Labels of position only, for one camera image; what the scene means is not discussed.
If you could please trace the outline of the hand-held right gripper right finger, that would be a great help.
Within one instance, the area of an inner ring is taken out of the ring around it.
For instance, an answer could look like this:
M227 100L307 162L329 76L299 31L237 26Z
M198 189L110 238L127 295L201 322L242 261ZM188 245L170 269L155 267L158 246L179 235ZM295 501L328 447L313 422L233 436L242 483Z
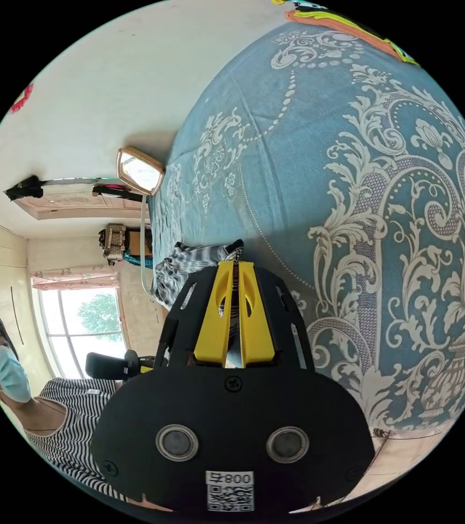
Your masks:
M269 364L275 350L253 263L239 262L238 292L242 367Z

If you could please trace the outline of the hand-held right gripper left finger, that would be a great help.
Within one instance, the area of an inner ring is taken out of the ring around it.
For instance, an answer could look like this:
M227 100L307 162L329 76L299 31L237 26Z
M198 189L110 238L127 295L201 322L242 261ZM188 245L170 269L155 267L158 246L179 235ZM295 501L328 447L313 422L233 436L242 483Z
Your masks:
M204 365L224 365L229 344L234 262L216 268L210 297L194 349L195 359Z

